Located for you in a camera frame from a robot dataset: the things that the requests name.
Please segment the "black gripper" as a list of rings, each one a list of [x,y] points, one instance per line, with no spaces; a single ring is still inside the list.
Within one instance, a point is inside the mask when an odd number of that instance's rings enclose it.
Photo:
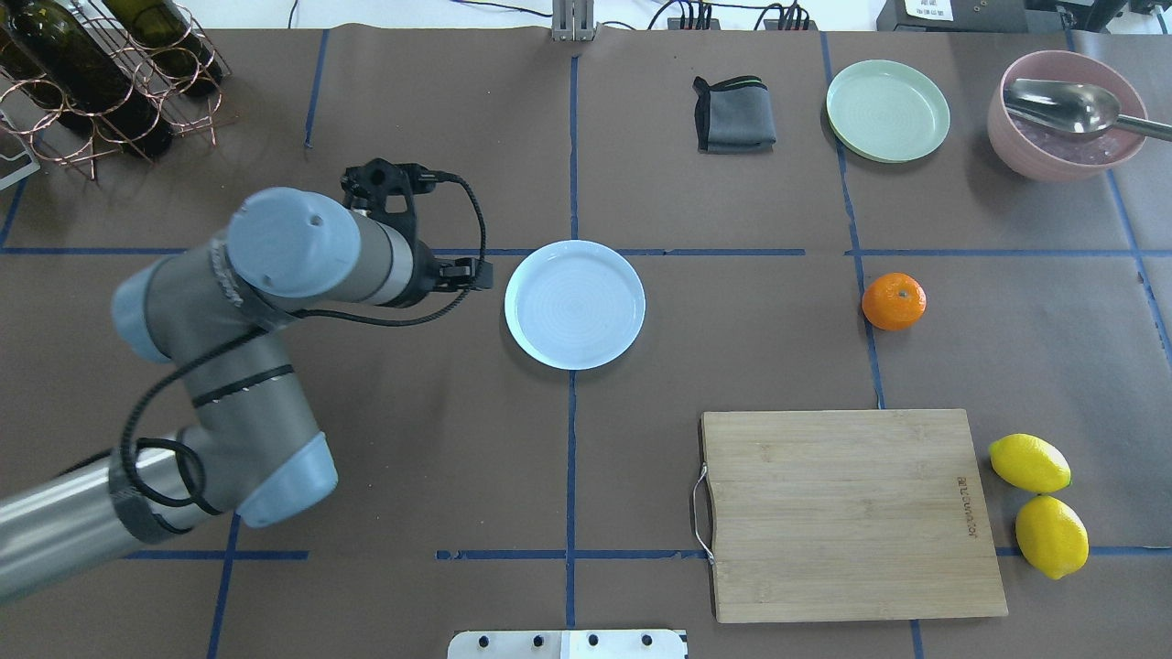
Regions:
[[[437,259],[424,242],[413,247],[413,272],[407,281],[407,308],[436,292],[495,288],[495,266],[482,258]]]

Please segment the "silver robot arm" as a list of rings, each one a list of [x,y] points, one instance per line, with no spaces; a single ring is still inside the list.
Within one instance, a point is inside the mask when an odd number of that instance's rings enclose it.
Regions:
[[[223,512],[264,528],[331,495],[338,471],[280,330],[326,303],[407,308],[489,288],[484,251],[437,259],[384,195],[270,188],[207,243],[113,295],[135,354],[171,364],[108,450],[4,500],[4,603],[191,534]]]

